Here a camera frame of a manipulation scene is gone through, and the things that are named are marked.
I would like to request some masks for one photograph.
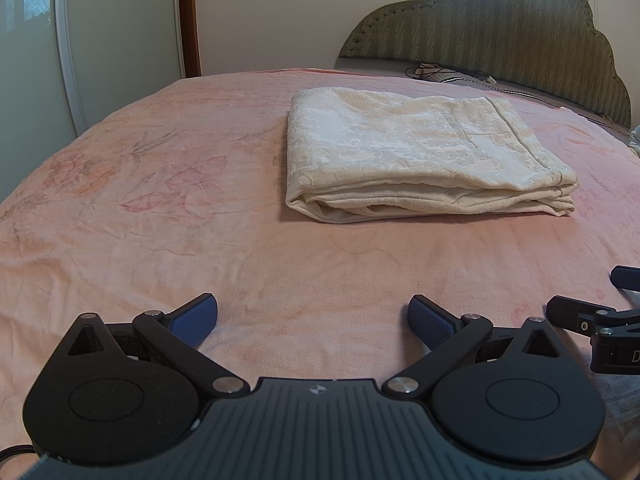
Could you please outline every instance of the wooden door frame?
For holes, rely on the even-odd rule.
[[[200,51],[198,50],[198,25],[196,23],[196,0],[178,0],[180,10],[180,35],[184,73],[187,77],[202,75]]]

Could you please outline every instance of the blanket fold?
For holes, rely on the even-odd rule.
[[[286,204],[323,222],[574,211],[577,176],[507,99],[315,88],[289,114]]]

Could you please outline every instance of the triangular cutout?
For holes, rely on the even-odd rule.
[[[82,330],[76,337],[76,340],[71,345],[68,355],[82,355],[92,354],[94,352],[101,352],[103,350],[98,336],[95,335],[94,328],[92,326],[83,326]]]
[[[531,333],[523,352],[544,357],[558,357],[560,355],[543,330],[535,330]]]

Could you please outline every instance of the pink bedsheet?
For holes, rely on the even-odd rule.
[[[28,443],[24,397],[82,312],[126,322],[212,292],[220,316],[201,350],[255,383],[388,378],[422,354],[401,319],[417,293],[497,326],[541,315],[555,294],[629,307],[608,279],[617,264],[640,264],[640,160],[622,143],[569,110],[513,97],[578,173],[573,215],[321,224],[284,205],[290,99],[319,86],[482,94],[311,70],[182,80],[46,160],[0,205],[0,448]],[[587,338],[566,340],[588,362]],[[594,461],[632,478],[640,380],[595,380],[609,416]]]

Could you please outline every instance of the headboard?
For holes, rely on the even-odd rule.
[[[587,0],[416,0],[380,7],[340,57],[490,74],[631,126],[631,103]]]

